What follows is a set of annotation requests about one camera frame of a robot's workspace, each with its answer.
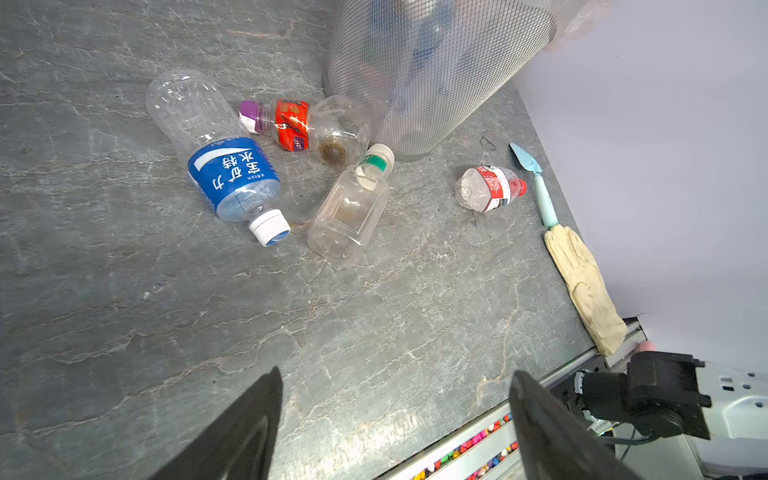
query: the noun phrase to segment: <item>light blue trowel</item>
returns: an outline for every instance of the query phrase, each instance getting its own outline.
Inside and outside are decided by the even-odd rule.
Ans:
[[[520,148],[517,144],[509,144],[512,149],[512,156],[518,161],[521,167],[533,174],[533,181],[536,186],[536,200],[538,209],[541,212],[541,221],[544,226],[554,227],[558,224],[558,216],[554,214],[552,200],[549,198],[547,186],[544,185],[544,178],[541,176],[541,165],[527,151]]]

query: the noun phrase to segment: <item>plastic bottle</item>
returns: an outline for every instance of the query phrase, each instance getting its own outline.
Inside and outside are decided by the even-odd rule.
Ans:
[[[361,102],[336,95],[310,107],[305,101],[245,100],[240,120],[252,134],[271,136],[288,151],[309,149],[332,167],[356,164],[368,147],[371,114]]]
[[[354,265],[366,249],[389,199],[386,178],[394,164],[389,147],[373,145],[339,176],[317,211],[307,242],[336,269]]]
[[[168,71],[147,90],[147,111],[216,214],[248,227],[265,247],[290,227],[274,202],[280,180],[213,82],[194,70]]]
[[[470,168],[456,181],[456,200],[464,208],[487,212],[525,195],[528,186],[515,172],[499,167]]]

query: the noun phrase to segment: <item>stone tabletop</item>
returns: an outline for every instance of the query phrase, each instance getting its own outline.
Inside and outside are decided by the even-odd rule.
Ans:
[[[146,478],[279,366],[271,478],[372,478],[591,341],[535,196],[476,214],[467,167],[515,141],[573,218],[517,91],[400,162],[360,266],[306,225],[336,172],[258,139],[293,233],[262,248],[214,216],[144,110],[200,70],[233,105],[323,97],[330,0],[14,0],[0,18],[0,477]]]

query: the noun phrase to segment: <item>brown liquid residue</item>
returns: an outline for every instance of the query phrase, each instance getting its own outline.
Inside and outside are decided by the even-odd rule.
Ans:
[[[317,146],[320,158],[331,167],[346,166],[346,149],[335,139],[323,140]]]

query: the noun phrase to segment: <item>purple bottle cap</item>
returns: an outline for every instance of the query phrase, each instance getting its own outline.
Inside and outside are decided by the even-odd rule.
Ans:
[[[250,100],[240,102],[240,121],[250,133],[261,135],[264,132],[261,104]]]

